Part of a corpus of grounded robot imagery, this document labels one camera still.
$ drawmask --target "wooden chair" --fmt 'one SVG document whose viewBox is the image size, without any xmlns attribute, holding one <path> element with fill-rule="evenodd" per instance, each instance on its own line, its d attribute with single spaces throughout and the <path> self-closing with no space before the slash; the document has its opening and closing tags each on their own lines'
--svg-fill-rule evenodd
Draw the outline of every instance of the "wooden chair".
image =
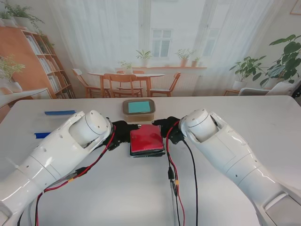
<svg viewBox="0 0 301 226">
<path fill-rule="evenodd" d="M 171 92 L 174 90 L 175 85 L 177 84 L 180 76 L 181 76 L 181 72 L 177 72 L 176 74 L 174 74 L 174 81 L 169 89 L 150 89 L 150 96 L 153 97 L 153 94 L 159 93 L 159 94 L 166 94 L 168 97 L 171 97 Z"/>
<path fill-rule="evenodd" d="M 118 97 L 123 96 L 132 96 L 132 97 L 139 97 L 140 90 L 135 90 L 133 87 L 133 82 L 137 79 L 136 75 L 134 74 L 104 74 L 104 79 L 108 79 L 110 82 L 110 92 L 112 98 L 115 98 L 115 95 Z M 131 84 L 130 90 L 128 89 L 113 89 L 112 88 L 112 81 L 117 81 L 119 83 L 122 82 L 129 82 Z"/>
<path fill-rule="evenodd" d="M 78 78 L 80 83 L 84 86 L 85 92 L 86 92 L 86 98 L 92 98 L 92 94 L 101 95 L 101 89 L 99 87 L 94 87 L 94 86 L 88 85 L 88 83 L 82 77 L 83 73 L 81 72 L 80 69 L 73 68 L 72 71 L 75 74 L 75 76 Z M 104 89 L 104 93 L 105 93 L 104 97 L 111 97 L 109 90 L 110 90 L 109 88 Z"/>
<path fill-rule="evenodd" d="M 124 74 L 124 71 L 117 71 L 118 74 Z M 133 71 L 133 74 L 144 74 L 144 71 Z M 134 88 L 134 90 L 140 90 L 140 96 L 143 97 L 143 94 L 142 94 L 142 89 L 143 87 L 141 86 L 141 81 L 139 81 L 140 83 L 140 87 L 137 87 L 137 88 Z M 121 87 L 121 83 L 120 83 L 120 87 L 117 87 L 117 89 L 120 89 L 120 90 L 130 90 L 130 88 L 123 88 Z"/>
</svg>

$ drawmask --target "wall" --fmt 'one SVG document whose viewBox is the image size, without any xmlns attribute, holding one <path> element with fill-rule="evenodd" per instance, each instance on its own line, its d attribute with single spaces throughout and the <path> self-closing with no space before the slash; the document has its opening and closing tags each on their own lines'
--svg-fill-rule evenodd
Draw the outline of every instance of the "wall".
<svg viewBox="0 0 301 226">
<path fill-rule="evenodd" d="M 39 19 L 45 22 L 45 24 L 39 23 L 40 29 L 45 33 L 50 41 L 55 44 L 55 52 L 60 59 L 64 70 L 67 73 L 67 76 L 70 79 L 70 82 L 75 91 L 76 97 L 84 97 L 84 90 L 77 79 L 73 76 L 71 69 L 72 63 L 68 57 L 65 45 L 63 44 L 63 40 L 61 38 L 60 32 L 56 25 L 55 19 L 53 17 L 52 12 L 50 11 L 50 7 L 46 0 L 9 0 L 10 4 L 20 4 L 22 6 L 30 6 L 32 7 L 31 14 L 35 15 Z M 4 6 L 0 3 L 0 10 L 2 11 Z"/>
<path fill-rule="evenodd" d="M 301 15 L 291 15 L 290 12 L 293 9 L 296 0 L 286 0 L 279 12 L 276 14 L 273 22 L 267 29 L 262 42 L 260 43 L 255 57 L 267 56 L 262 60 L 262 66 L 269 67 L 273 65 L 273 61 L 278 60 L 283 53 L 283 49 L 286 46 L 285 43 L 281 43 L 274 46 L 269 44 L 275 40 L 286 38 L 291 34 L 301 35 Z M 301 66 L 297 67 L 299 74 L 301 75 Z M 260 89 L 260 81 L 263 80 L 261 76 L 258 80 L 248 80 L 247 87 Z"/>
</svg>

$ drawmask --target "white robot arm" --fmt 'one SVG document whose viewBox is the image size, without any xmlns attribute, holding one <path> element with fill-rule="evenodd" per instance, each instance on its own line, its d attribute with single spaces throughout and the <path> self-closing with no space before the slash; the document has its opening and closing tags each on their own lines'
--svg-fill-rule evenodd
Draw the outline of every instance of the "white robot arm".
<svg viewBox="0 0 301 226">
<path fill-rule="evenodd" d="M 301 226 L 299 192 L 273 178 L 247 142 L 218 115 L 196 110 L 184 117 L 179 127 L 248 197 L 262 226 Z"/>
<path fill-rule="evenodd" d="M 0 182 L 0 226 L 16 226 L 24 208 L 46 187 L 69 174 L 111 133 L 97 111 L 74 114 L 49 134 L 30 156 Z"/>
</svg>

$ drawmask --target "wooden dining table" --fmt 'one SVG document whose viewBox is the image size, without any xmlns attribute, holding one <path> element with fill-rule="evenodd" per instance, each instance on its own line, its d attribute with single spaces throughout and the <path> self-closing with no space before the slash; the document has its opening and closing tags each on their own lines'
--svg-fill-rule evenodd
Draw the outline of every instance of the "wooden dining table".
<svg viewBox="0 0 301 226">
<path fill-rule="evenodd" d="M 103 86 L 104 73 L 88 72 L 88 74 L 98 75 L 100 77 L 101 96 L 103 98 L 104 97 L 104 86 Z M 146 82 L 147 97 L 150 97 L 151 96 L 151 78 L 161 77 L 161 76 L 164 76 L 165 74 L 135 74 L 134 73 L 134 75 L 137 76 L 136 81 L 145 81 Z"/>
</svg>

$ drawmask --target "wall mural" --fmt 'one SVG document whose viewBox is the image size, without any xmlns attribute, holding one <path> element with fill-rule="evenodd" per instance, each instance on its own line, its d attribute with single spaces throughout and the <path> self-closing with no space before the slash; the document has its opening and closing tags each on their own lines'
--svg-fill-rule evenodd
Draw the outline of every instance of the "wall mural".
<svg viewBox="0 0 301 226">
<path fill-rule="evenodd" d="M 53 0 L 52 21 L 37 17 L 34 5 L 0 4 L 3 95 L 39 89 L 52 98 L 266 95 L 270 89 L 300 95 L 300 35 L 275 38 L 270 48 L 281 48 L 278 56 L 252 52 L 279 1 Z M 55 40 L 65 55 L 56 53 L 62 50 L 45 23 L 59 30 Z"/>
</svg>

